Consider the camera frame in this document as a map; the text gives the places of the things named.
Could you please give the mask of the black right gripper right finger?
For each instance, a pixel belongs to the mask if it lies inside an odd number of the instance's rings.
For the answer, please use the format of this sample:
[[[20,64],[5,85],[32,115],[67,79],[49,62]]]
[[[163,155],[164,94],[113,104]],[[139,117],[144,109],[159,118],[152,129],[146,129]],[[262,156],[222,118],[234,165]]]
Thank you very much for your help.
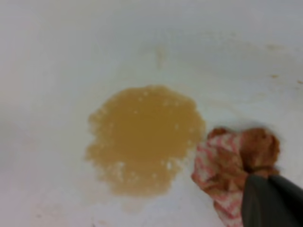
[[[280,175],[269,177],[270,183],[277,189],[286,210],[294,217],[299,226],[303,226],[303,190]]]

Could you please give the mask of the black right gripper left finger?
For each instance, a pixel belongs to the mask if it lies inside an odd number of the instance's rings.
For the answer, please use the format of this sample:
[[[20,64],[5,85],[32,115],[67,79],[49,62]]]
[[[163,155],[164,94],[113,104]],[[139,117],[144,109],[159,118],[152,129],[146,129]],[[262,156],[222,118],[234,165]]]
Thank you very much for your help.
[[[241,206],[243,226],[298,227],[269,177],[250,175],[247,178]]]

